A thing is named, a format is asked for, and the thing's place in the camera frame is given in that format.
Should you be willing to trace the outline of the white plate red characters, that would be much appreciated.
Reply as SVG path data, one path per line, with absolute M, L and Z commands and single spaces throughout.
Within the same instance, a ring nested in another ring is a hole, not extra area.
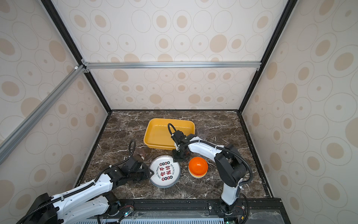
M 168 155 L 157 157 L 150 165 L 153 172 L 151 183 L 158 188 L 169 188 L 174 186 L 180 178 L 181 168 L 178 162 Z

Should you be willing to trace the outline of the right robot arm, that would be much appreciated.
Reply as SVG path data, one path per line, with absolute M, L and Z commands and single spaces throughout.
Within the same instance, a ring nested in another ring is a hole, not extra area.
M 224 182 L 221 200 L 227 206 L 236 202 L 243 185 L 252 182 L 252 168 L 234 145 L 216 145 L 194 134 L 186 136 L 180 130 L 170 133 L 170 136 L 175 146 L 172 150 L 174 161 L 185 161 L 191 153 L 197 153 L 215 162 Z

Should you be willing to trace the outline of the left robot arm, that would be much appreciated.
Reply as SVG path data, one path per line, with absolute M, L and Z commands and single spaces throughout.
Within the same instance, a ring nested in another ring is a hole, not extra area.
M 111 165 L 90 182 L 54 196 L 44 193 L 36 198 L 19 224 L 70 224 L 102 215 L 117 202 L 112 190 L 128 182 L 140 183 L 153 172 L 139 155 Z

